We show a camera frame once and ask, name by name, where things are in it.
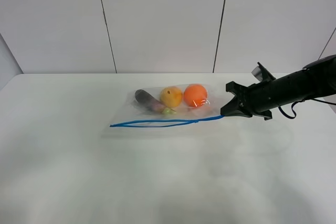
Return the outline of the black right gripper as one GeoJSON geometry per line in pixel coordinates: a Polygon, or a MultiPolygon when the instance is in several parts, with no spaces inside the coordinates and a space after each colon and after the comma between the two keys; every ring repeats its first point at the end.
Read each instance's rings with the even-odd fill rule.
{"type": "Polygon", "coordinates": [[[231,81],[226,84],[226,91],[236,97],[233,97],[226,105],[221,107],[222,116],[241,116],[248,118],[254,115],[262,117],[262,113],[254,109],[246,86],[231,81]]]}

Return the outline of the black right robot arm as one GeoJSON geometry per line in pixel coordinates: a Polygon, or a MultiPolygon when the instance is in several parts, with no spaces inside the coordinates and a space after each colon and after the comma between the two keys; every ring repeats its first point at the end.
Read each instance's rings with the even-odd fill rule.
{"type": "Polygon", "coordinates": [[[248,87],[229,82],[226,91],[234,97],[221,108],[221,116],[242,116],[251,118],[259,116],[264,120],[272,119],[271,109],[278,108],[288,119],[283,105],[307,100],[318,101],[319,98],[335,95],[335,55],[312,62],[303,69],[275,78],[261,63],[251,72],[259,81],[248,87]]]}

